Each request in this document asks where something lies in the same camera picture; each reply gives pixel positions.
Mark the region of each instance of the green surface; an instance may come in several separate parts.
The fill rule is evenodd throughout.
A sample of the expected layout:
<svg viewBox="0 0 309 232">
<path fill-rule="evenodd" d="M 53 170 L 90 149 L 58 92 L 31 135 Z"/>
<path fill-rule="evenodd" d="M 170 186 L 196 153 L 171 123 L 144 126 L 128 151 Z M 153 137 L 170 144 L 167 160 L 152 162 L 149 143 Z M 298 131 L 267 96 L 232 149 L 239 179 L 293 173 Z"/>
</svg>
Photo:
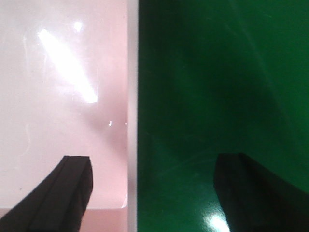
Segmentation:
<svg viewBox="0 0 309 232">
<path fill-rule="evenodd" d="M 138 228 L 211 232 L 244 152 L 309 192 L 309 1 L 140 0 Z"/>
</svg>

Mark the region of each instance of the light pink panel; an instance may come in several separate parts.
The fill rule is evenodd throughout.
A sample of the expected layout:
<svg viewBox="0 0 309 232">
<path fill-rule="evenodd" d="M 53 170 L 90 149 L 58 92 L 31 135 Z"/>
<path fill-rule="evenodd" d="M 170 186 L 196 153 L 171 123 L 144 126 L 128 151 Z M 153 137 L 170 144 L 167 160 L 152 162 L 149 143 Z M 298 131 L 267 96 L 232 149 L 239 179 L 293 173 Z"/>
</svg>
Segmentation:
<svg viewBox="0 0 309 232">
<path fill-rule="evenodd" d="M 0 1 L 0 50 L 0 209 L 14 207 L 64 155 L 90 156 L 83 230 L 105 213 L 124 223 L 127 1 Z"/>
</svg>

